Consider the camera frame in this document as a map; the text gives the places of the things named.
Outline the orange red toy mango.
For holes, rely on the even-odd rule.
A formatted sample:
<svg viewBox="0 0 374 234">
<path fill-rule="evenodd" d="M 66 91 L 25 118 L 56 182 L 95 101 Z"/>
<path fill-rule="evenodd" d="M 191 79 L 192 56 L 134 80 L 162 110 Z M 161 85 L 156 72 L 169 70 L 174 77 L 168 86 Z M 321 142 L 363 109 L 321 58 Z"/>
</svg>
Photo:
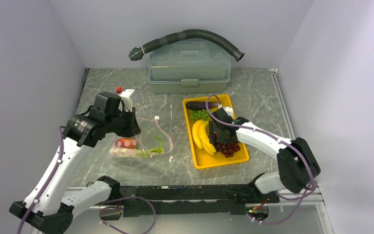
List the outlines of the orange red toy mango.
<svg viewBox="0 0 374 234">
<path fill-rule="evenodd" d="M 137 149 L 138 141 L 134 138 L 119 138 L 116 140 L 115 146 L 124 149 Z"/>
</svg>

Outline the red toy grapes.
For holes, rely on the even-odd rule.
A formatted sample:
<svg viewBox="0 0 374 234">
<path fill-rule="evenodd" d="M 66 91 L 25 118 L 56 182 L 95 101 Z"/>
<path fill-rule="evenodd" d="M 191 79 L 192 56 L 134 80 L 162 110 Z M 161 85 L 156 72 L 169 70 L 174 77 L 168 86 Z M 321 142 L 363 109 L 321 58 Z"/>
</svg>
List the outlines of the red toy grapes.
<svg viewBox="0 0 374 234">
<path fill-rule="evenodd" d="M 233 157 L 241 148 L 238 143 L 217 143 L 216 151 L 222 153 L 226 158 Z"/>
</svg>

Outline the green toy grapes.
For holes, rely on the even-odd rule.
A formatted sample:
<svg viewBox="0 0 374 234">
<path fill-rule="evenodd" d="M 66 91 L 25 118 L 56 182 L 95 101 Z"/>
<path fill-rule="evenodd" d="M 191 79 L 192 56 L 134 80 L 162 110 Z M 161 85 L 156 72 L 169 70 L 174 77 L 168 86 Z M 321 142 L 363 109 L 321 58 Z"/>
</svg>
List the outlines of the green toy grapes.
<svg viewBox="0 0 374 234">
<path fill-rule="evenodd" d="M 209 121 L 211 120 L 211 117 L 207 110 L 190 110 L 189 119 L 193 122 L 196 122 L 198 120 Z"/>
</svg>

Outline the clear zip top bag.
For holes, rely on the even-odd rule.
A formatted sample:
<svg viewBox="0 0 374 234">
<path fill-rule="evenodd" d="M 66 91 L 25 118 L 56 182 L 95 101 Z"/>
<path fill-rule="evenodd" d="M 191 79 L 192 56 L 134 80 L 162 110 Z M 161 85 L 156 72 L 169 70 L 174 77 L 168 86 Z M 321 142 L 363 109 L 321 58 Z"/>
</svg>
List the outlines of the clear zip top bag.
<svg viewBox="0 0 374 234">
<path fill-rule="evenodd" d="M 141 143 L 143 147 L 147 149 L 158 147 L 159 143 L 154 137 L 157 136 L 161 138 L 163 140 L 164 153 L 154 155 L 153 157 L 157 157 L 157 156 L 170 153 L 174 148 L 173 141 L 170 137 L 170 134 L 163 130 L 163 128 L 160 125 L 159 120 L 160 120 L 159 116 L 155 116 L 153 119 L 147 119 L 147 118 L 138 119 L 137 123 L 139 127 L 141 128 L 141 134 L 131 137 L 131 138 L 135 138 L 137 141 Z M 116 160 L 145 160 L 145 159 L 150 159 L 150 158 L 136 157 L 136 158 L 120 158 Z"/>
</svg>

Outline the yellow plastic tray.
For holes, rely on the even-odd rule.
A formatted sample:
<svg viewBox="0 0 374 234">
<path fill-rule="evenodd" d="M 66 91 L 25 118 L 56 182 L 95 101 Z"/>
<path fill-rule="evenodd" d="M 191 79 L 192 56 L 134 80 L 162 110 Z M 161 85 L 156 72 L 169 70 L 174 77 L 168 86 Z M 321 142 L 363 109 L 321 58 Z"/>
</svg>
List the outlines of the yellow plastic tray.
<svg viewBox="0 0 374 234">
<path fill-rule="evenodd" d="M 235 152 L 232 157 L 225 157 L 220 152 L 217 152 L 214 155 L 209 155 L 205 150 L 196 147 L 192 137 L 193 121 L 189 118 L 189 109 L 186 107 L 186 104 L 190 101 L 206 101 L 206 99 L 207 97 L 193 97 L 186 98 L 182 101 L 194 167 L 200 170 L 248 162 L 249 153 L 246 145 L 243 143 L 238 144 L 240 150 Z"/>
</svg>

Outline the purple toy eggplant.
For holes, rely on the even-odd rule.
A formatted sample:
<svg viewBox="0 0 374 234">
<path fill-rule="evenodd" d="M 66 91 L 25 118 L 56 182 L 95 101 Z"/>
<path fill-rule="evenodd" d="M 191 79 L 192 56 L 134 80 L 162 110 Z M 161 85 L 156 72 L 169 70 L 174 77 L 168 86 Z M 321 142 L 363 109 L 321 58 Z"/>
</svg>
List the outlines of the purple toy eggplant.
<svg viewBox="0 0 374 234">
<path fill-rule="evenodd" d="M 208 102 L 206 104 L 205 101 L 189 101 L 185 104 L 186 108 L 193 111 L 199 111 L 199 110 L 206 110 L 208 107 L 209 109 L 216 108 L 219 106 L 217 102 Z"/>
</svg>

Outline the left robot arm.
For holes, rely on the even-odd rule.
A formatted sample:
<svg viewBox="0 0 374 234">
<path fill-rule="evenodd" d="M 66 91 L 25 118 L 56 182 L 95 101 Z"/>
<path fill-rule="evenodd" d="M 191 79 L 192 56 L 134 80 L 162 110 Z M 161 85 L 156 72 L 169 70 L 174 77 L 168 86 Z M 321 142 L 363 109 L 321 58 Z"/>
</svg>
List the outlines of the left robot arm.
<svg viewBox="0 0 374 234">
<path fill-rule="evenodd" d="M 141 133 L 133 93 L 133 89 L 101 92 L 85 112 L 71 117 L 59 129 L 59 147 L 39 183 L 24 200 L 11 205 L 10 213 L 44 234 L 62 234 L 91 206 L 103 201 L 117 203 L 120 184 L 109 176 L 69 197 L 64 194 L 82 160 L 107 134 L 134 137 Z"/>
</svg>

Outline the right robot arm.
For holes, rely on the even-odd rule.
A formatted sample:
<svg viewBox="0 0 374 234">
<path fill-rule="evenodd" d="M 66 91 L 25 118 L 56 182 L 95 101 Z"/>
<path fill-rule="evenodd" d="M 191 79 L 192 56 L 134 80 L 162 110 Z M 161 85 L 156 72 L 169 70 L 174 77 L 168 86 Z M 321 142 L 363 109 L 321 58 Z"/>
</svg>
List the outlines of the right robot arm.
<svg viewBox="0 0 374 234">
<path fill-rule="evenodd" d="M 321 169 L 307 141 L 301 137 L 289 139 L 257 127 L 243 117 L 233 118 L 225 108 L 211 115 L 211 129 L 217 140 L 244 143 L 269 155 L 278 164 L 278 170 L 262 173 L 250 182 L 249 197 L 261 202 L 270 192 L 287 189 L 295 194 L 313 189 Z"/>
</svg>

